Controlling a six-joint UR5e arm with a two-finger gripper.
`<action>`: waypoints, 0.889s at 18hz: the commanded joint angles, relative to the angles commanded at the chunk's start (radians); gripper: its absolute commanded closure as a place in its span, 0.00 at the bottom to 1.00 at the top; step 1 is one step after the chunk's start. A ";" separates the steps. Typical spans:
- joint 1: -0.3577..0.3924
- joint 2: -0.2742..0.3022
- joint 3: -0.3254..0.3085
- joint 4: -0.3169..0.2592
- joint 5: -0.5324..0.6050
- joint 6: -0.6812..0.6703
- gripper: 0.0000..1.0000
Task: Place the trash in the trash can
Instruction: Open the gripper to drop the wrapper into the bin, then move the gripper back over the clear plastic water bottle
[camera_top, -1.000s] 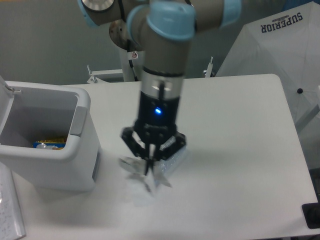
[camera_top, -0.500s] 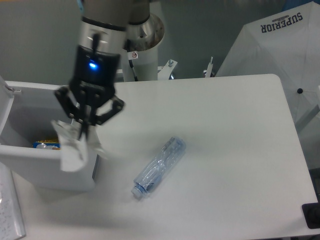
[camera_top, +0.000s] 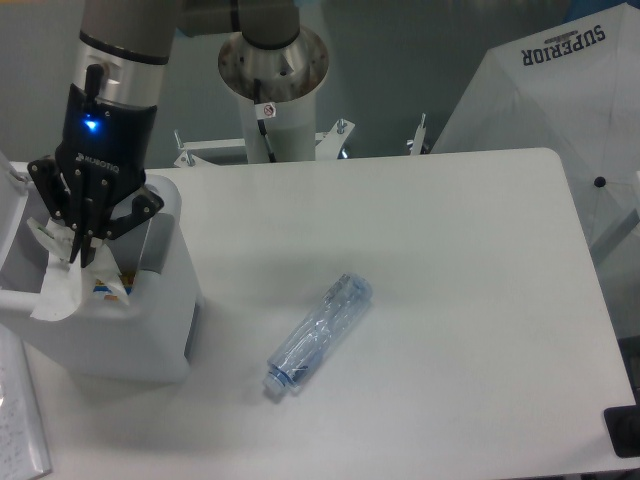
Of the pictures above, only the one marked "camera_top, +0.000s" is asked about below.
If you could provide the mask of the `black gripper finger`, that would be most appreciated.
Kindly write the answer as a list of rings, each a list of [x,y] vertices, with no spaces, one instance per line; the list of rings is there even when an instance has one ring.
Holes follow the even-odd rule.
[[[142,186],[126,198],[130,210],[117,218],[112,214],[114,206],[107,206],[102,199],[92,200],[88,220],[83,225],[82,240],[79,245],[80,264],[88,266],[96,255],[95,240],[116,240],[144,222],[150,220],[163,207],[163,199]]]
[[[50,216],[72,232],[68,260],[73,263],[82,247],[82,199],[63,179],[61,169],[53,157],[42,157],[27,165],[30,175]]]

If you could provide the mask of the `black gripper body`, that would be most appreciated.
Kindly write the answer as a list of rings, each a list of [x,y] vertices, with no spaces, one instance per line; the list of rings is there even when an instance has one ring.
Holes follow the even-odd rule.
[[[82,220],[92,200],[116,206],[145,186],[144,159],[157,107],[99,98],[73,84],[55,160],[63,179],[82,199]]]

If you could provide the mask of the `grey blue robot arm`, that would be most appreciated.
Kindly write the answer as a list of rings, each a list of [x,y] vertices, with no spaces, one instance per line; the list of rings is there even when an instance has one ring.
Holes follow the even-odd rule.
[[[87,1],[62,140],[28,172],[51,217],[72,233],[70,262],[87,267],[100,240],[150,220],[163,199],[144,160],[175,33],[238,32],[259,51],[294,43],[292,1]]]

